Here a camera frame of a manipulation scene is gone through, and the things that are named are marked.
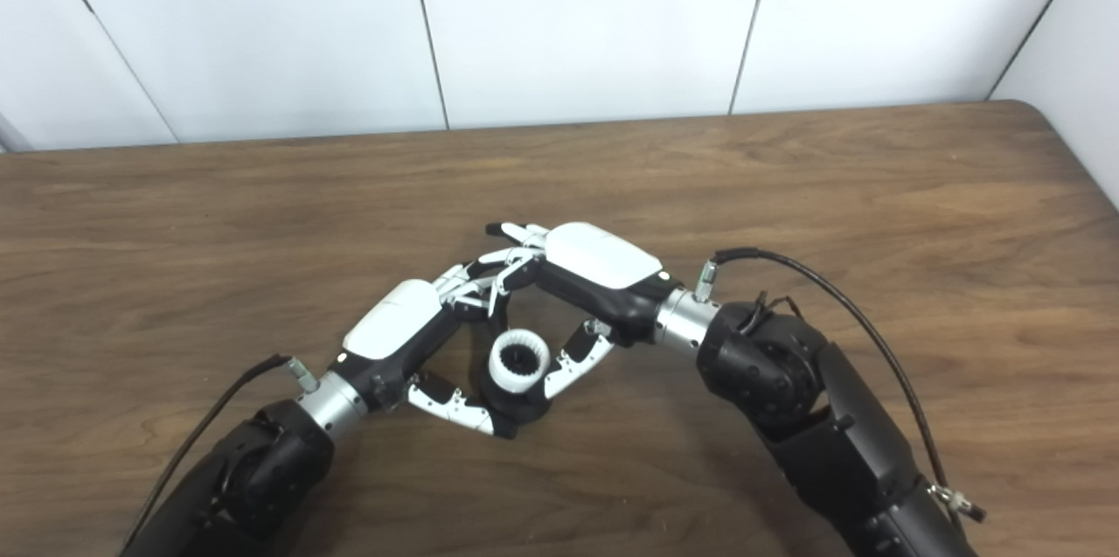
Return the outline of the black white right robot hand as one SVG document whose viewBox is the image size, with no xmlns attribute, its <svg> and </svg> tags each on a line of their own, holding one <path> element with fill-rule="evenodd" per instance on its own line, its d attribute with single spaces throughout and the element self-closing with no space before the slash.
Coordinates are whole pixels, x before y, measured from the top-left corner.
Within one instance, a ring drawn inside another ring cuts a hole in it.
<svg viewBox="0 0 1119 557">
<path fill-rule="evenodd" d="M 483 397 L 517 418 L 547 409 L 615 347 L 653 344 L 669 302 L 681 290 L 655 255 L 587 221 L 554 229 L 504 221 L 487 232 L 509 246 L 469 265 L 493 278 L 485 295 L 496 336 Z M 587 315 L 560 352 L 534 331 L 508 325 L 509 299 L 529 286 Z"/>
</svg>

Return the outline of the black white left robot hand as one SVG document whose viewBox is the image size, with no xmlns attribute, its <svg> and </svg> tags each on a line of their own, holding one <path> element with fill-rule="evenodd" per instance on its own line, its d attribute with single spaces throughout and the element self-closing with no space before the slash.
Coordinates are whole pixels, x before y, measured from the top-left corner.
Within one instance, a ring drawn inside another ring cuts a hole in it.
<svg viewBox="0 0 1119 557">
<path fill-rule="evenodd" d="M 403 403 L 481 434 L 514 438 L 517 427 L 479 398 L 423 367 L 464 323 L 486 319 L 492 277 L 455 265 L 434 281 L 403 281 L 344 337 L 341 351 L 302 406 L 328 437 L 340 438 L 368 414 Z"/>
</svg>

